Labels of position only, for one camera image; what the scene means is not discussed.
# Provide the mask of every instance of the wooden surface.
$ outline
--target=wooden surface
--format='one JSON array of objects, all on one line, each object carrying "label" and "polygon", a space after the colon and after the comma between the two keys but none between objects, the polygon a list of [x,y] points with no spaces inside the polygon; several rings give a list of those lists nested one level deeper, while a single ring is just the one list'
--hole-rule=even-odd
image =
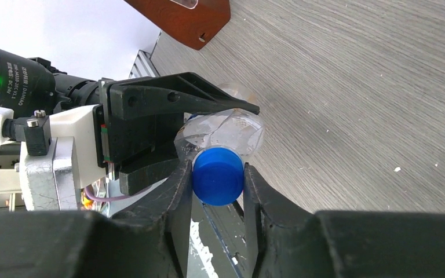
[{"label": "wooden surface", "polygon": [[229,0],[125,0],[161,30],[203,48],[231,18]]},{"label": "wooden surface", "polygon": [[231,9],[201,51],[163,34],[152,61],[258,93],[268,132],[253,164],[272,186],[311,211],[445,212],[445,0]]}]

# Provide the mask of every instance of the cable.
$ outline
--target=cable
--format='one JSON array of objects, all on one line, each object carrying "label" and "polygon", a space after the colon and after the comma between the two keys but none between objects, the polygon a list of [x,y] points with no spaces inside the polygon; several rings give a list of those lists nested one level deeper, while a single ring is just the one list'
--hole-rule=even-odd
[{"label": "cable", "polygon": [[92,200],[92,201],[95,201],[95,202],[105,202],[105,203],[106,203],[106,202],[114,202],[114,201],[125,200],[125,199],[128,199],[128,198],[130,198],[130,197],[137,196],[137,195],[139,195],[139,194],[141,194],[141,193],[147,191],[147,190],[150,189],[150,188],[151,188],[151,185],[148,186],[148,187],[146,187],[146,188],[144,188],[143,190],[141,190],[141,191],[135,193],[135,194],[132,195],[132,196],[123,195],[123,196],[117,196],[117,197],[96,197],[96,196],[94,195],[94,193],[92,192],[91,185],[86,186],[86,187],[84,188],[84,192],[85,192],[85,194],[86,194],[86,196],[87,196],[88,199],[90,199],[90,200]]}]

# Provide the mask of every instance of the plastic bottle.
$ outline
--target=plastic bottle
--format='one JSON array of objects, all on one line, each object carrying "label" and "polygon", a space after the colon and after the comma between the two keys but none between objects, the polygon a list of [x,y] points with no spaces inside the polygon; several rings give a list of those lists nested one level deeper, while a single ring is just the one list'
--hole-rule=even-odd
[{"label": "plastic bottle", "polygon": [[[256,96],[242,85],[225,83],[219,88],[256,103]],[[190,119],[174,143],[181,160],[193,161],[195,195],[214,206],[234,202],[243,191],[245,162],[262,145],[264,133],[259,116],[238,108]]]}]

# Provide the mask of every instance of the orange component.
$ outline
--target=orange component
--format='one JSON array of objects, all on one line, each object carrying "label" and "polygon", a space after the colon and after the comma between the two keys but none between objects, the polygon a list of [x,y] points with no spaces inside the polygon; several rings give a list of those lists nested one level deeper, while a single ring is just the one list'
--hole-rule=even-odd
[{"label": "orange component", "polygon": [[81,203],[83,204],[83,206],[85,208],[87,208],[88,210],[91,209],[94,201],[90,200],[87,198],[86,194],[84,191],[81,192]]}]

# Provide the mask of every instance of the brown wooden object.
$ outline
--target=brown wooden object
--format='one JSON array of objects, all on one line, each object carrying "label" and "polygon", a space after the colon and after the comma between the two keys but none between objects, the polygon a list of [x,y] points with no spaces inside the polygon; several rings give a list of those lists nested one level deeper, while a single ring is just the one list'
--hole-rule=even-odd
[{"label": "brown wooden object", "polygon": [[165,33],[196,50],[231,18],[229,0],[125,0]]}]

